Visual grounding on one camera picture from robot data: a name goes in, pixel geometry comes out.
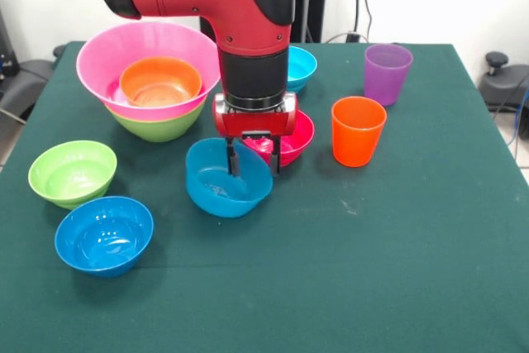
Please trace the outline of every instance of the plastic bowl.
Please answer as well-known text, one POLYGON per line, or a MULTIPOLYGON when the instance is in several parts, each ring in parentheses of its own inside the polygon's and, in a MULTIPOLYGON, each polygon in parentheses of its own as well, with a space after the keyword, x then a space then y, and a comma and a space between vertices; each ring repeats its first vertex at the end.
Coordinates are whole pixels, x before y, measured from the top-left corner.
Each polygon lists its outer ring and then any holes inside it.
POLYGON ((137 107, 165 107, 196 97, 200 73, 188 62, 150 57, 131 64, 120 77, 126 99, 137 107))
POLYGON ((217 45, 200 31, 170 22, 131 22, 89 40, 77 57, 77 75, 84 87, 121 117, 159 122, 195 109, 217 85, 221 74, 217 45), (132 63, 149 57, 189 62, 202 76, 197 97, 166 107, 135 107, 119 87, 132 63))
POLYGON ((27 179, 39 196, 71 210, 103 196, 116 168, 116 154, 108 146, 96 141, 70 141, 40 155, 27 179))
POLYGON ((55 233, 65 264, 99 277, 126 273, 149 245, 155 224, 146 206, 132 198, 98 198, 73 210, 55 233))
POLYGON ((299 93, 317 69, 317 60, 310 52, 291 45, 288 48, 287 90, 299 93))
MULTIPOLYGON (((311 118, 307 114, 298 111, 294 132, 290 136, 281 137, 281 160, 279 162, 281 167, 289 165, 303 153, 311 143, 314 131, 314 123, 311 118)), ((257 152, 264 161, 270 162, 273 147, 271 140, 267 138, 259 140, 247 138, 243 142, 257 152)))
POLYGON ((143 122, 127 119, 108 109, 125 129, 148 142, 167 142, 180 138, 197 121, 204 109, 204 100, 198 107, 183 116, 161 122, 143 122))
POLYGON ((199 141, 185 160, 189 197, 202 210, 217 217, 234 218, 254 209, 272 191, 269 166, 251 149, 236 142, 241 175, 228 174, 226 140, 199 141))

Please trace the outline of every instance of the floor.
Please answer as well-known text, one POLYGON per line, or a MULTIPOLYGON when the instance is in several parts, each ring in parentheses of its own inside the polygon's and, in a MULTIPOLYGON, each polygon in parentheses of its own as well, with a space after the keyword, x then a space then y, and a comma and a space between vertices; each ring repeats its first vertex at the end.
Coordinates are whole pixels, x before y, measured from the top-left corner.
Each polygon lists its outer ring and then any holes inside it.
MULTIPOLYGON (((498 114, 495 122, 503 139, 506 143, 509 143, 514 134, 514 113, 498 114)), ((512 153, 512 157, 515 157, 520 171, 529 184, 529 141, 518 140, 517 146, 515 140, 509 145, 509 150, 512 153)))
POLYGON ((22 133, 22 126, 14 126, 8 130, 9 132, 3 134, 0 141, 0 172, 2 172, 3 165, 6 164, 9 155, 18 142, 18 138, 22 133))

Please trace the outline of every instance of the white wall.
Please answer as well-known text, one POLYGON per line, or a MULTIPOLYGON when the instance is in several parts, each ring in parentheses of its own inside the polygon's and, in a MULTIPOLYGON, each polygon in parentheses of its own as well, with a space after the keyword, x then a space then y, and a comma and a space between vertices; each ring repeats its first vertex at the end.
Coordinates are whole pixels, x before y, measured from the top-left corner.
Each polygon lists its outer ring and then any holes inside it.
MULTIPOLYGON (((529 63, 529 0, 369 0, 369 8, 371 41, 452 43, 474 81, 490 50, 529 63)), ((361 16, 365 33, 363 9, 361 16)), ((354 17, 355 0, 327 0, 323 39, 352 30, 354 17)))
MULTIPOLYGON (((489 50, 529 62, 529 0, 369 0, 372 41, 453 43, 474 79, 489 50)), ((86 40, 125 20, 103 0, 0 0, 21 60, 50 58, 54 46, 86 40)), ((353 27, 355 0, 327 0, 324 39, 353 27)), ((198 19, 175 19, 198 28, 198 19)), ((365 31, 362 12, 360 29, 365 31)))
MULTIPOLYGON (((100 30, 127 22, 103 0, 0 0, 0 10, 19 60, 51 59, 59 44, 87 40, 100 30)), ((196 17, 173 20, 198 29, 196 17)))

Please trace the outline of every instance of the orange cup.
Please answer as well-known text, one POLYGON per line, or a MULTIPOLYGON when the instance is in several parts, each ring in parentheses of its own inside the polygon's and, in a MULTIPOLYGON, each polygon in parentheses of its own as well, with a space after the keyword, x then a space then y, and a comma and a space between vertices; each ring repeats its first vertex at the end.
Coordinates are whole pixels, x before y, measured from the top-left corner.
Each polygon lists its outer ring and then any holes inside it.
POLYGON ((167 107, 196 97, 202 77, 185 61, 152 57, 129 65, 120 77, 120 87, 131 105, 167 107))
POLYGON ((388 115, 366 97, 346 97, 332 106, 332 153, 347 167, 367 165, 373 157, 388 115))

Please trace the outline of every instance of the plastic cup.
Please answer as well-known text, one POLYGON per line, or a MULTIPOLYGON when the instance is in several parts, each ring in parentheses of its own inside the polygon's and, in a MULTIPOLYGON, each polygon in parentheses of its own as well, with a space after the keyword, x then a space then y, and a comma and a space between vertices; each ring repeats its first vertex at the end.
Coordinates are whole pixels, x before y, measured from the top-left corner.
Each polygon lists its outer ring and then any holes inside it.
POLYGON ((150 57, 130 65, 120 78, 130 104, 165 107, 196 97, 202 78, 189 63, 170 57, 150 57))
POLYGON ((366 97, 346 97, 332 106, 332 153, 338 163, 362 167, 373 158, 388 118, 386 110, 366 97))
POLYGON ((400 45, 372 45, 365 51, 364 94, 384 106, 397 102, 413 62, 400 45))

